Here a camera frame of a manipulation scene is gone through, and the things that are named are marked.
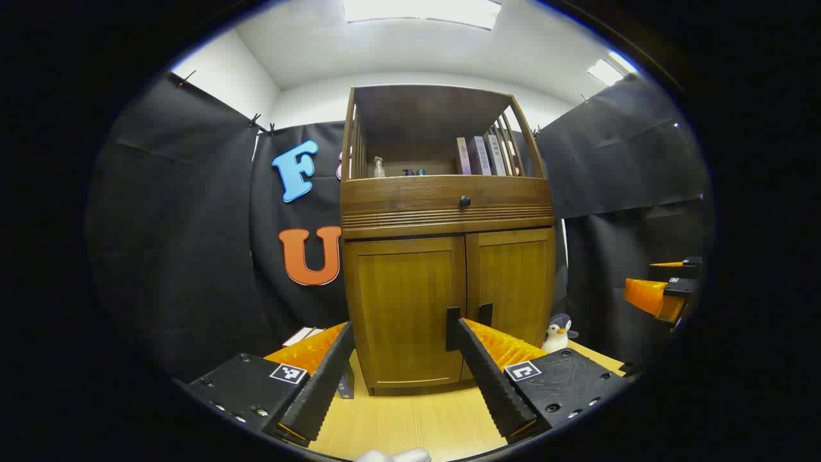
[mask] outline black backdrop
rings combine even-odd
[[[86,233],[100,302],[124,338],[190,381],[277,343],[248,250],[257,127],[179,80],[158,81],[113,126]]]
[[[284,229],[307,230],[310,235],[305,241],[305,264],[311,270],[325,265],[322,239],[316,236],[316,230],[339,226],[336,170],[340,164],[344,126],[344,122],[315,123],[259,135],[251,186],[251,251],[259,292],[280,343],[302,326],[324,328],[348,319],[342,272],[325,285],[294,282],[285,272],[282,243],[277,237]],[[314,174],[307,178],[311,190],[285,203],[282,179],[271,161],[308,140],[319,146],[316,154],[310,155],[314,161]]]
[[[658,87],[627,76],[544,127],[537,143],[564,219],[553,310],[571,316],[583,345],[642,368],[672,325],[628,303],[625,279],[647,279],[650,263],[706,257],[712,238],[709,178],[689,124]]]

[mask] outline wooden cabinet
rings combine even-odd
[[[465,237],[467,318],[493,304],[491,327],[541,347],[550,317],[556,268],[552,228],[472,233]],[[473,377],[467,365],[462,379]]]
[[[505,112],[516,117],[517,145]],[[494,135],[502,175],[458,174],[456,138]],[[374,156],[385,178],[370,178]],[[424,176],[399,176],[425,169]],[[541,345],[553,298],[553,204],[513,95],[444,85],[351,89],[342,141],[348,311],[365,384],[427,387],[470,378],[445,351],[449,307]]]
[[[445,313],[465,315],[465,239],[346,243],[345,281],[357,354],[369,389],[460,380],[445,351]]]

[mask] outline ceiling light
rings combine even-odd
[[[610,52],[610,58],[613,58],[613,61],[618,62],[619,66],[624,67],[627,72],[638,72],[632,64],[630,64],[626,59],[621,57],[621,54],[612,51]]]
[[[342,0],[345,22],[377,19],[430,19],[491,30],[502,9],[492,0]]]
[[[592,67],[590,67],[590,69],[587,70],[587,73],[593,77],[596,77],[607,86],[618,82],[622,78],[621,73],[603,59],[599,59]]]

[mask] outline orange foam pad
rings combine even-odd
[[[342,327],[345,327],[345,324],[347,324],[347,322],[329,327],[317,335],[310,336],[291,346],[275,351],[266,356],[265,359],[274,361],[275,363],[301,367],[313,376],[317,368],[319,368],[322,359],[325,358],[328,349],[331,348],[333,342],[337,340],[339,333],[342,332]]]
[[[661,310],[666,282],[627,279],[624,284],[624,299],[637,308],[657,316]]]
[[[547,354],[524,340],[519,340],[492,327],[469,319],[465,319],[465,323],[476,334],[476,338],[482,342],[484,349],[488,350],[490,358],[499,367],[499,371],[504,372],[505,366],[523,363]]]

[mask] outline wooden table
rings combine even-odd
[[[624,376],[623,364],[574,341],[568,347],[613,373]],[[424,447],[432,462],[455,460],[505,446],[482,394],[473,381],[429,389],[386,390],[390,395],[368,396],[356,356],[354,399],[334,395],[317,441],[309,450],[355,460],[368,450],[393,455]]]

